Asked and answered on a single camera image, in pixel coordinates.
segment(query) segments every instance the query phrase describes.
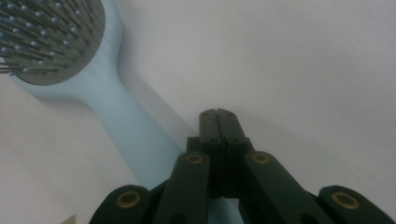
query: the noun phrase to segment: white backdrop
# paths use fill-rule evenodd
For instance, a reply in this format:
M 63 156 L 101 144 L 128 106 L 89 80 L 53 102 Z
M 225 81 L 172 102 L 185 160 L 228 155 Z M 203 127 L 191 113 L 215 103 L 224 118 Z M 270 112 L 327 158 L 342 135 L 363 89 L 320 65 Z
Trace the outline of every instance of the white backdrop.
M 185 147 L 198 114 L 238 116 L 307 190 L 342 185 L 396 219 L 396 2 L 116 0 L 120 76 Z M 0 76 L 0 222 L 87 223 L 135 183 L 79 102 Z

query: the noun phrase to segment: hairbrush bristle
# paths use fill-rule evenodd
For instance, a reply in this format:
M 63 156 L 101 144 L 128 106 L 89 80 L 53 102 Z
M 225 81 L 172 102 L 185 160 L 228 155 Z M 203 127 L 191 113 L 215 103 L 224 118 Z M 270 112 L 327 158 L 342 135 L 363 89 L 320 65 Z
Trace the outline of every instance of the hairbrush bristle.
M 69 79 L 93 57 L 104 29 L 100 0 L 0 1 L 0 74 L 35 85 Z

